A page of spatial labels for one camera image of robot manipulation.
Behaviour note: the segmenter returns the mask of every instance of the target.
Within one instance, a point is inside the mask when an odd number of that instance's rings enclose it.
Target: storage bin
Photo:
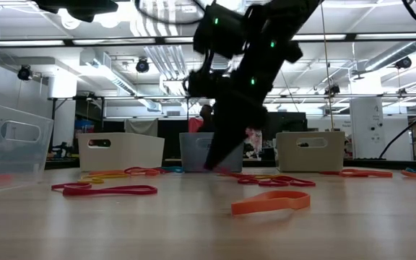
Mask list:
[[[53,121],[0,106],[0,189],[43,177]]]
[[[165,140],[130,133],[78,134],[81,171],[162,166]]]
[[[277,168],[282,172],[321,172],[343,169],[345,133],[277,133]]]
[[[185,172],[206,172],[203,168],[213,133],[180,133],[182,167]],[[222,170],[239,173],[243,165],[243,143],[235,148],[219,165]]]

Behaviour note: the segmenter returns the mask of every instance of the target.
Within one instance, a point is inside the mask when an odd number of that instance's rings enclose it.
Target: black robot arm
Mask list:
[[[267,122],[262,105],[284,61],[303,54],[291,41],[312,15],[319,0],[272,0],[251,5],[242,16],[216,3],[207,6],[194,35],[194,50],[205,55],[203,66],[188,76],[192,97],[214,98],[216,132],[205,168],[211,170],[245,139],[247,127]],[[228,59],[243,54],[229,77],[211,73],[214,53]]]

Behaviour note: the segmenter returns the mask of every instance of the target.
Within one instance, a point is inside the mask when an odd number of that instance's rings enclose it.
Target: red rubber band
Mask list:
[[[158,192],[157,188],[148,185],[117,186],[92,189],[90,183],[65,183],[52,185],[51,190],[63,189],[64,196],[86,196],[97,194],[150,195]]]

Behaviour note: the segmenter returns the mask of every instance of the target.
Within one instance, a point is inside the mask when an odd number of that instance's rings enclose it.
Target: ceiling light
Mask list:
[[[292,40],[344,40],[345,38],[346,35],[295,35]]]
[[[358,34],[355,38],[356,38],[356,40],[416,39],[416,32],[411,32],[411,33]]]
[[[63,46],[62,40],[1,40],[0,47]]]
[[[165,38],[166,43],[193,43],[193,37],[168,37]]]
[[[153,44],[154,38],[126,38],[126,39],[90,39],[90,40],[73,40],[75,45],[125,45],[125,44]]]

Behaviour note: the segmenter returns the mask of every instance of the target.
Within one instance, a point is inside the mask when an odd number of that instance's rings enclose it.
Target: wooden table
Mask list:
[[[273,170],[255,170],[267,173]],[[151,196],[65,198],[51,183],[0,191],[0,259],[414,259],[416,180],[295,174],[317,182],[311,208],[230,215],[230,203],[269,191],[215,174],[107,180],[149,184]]]

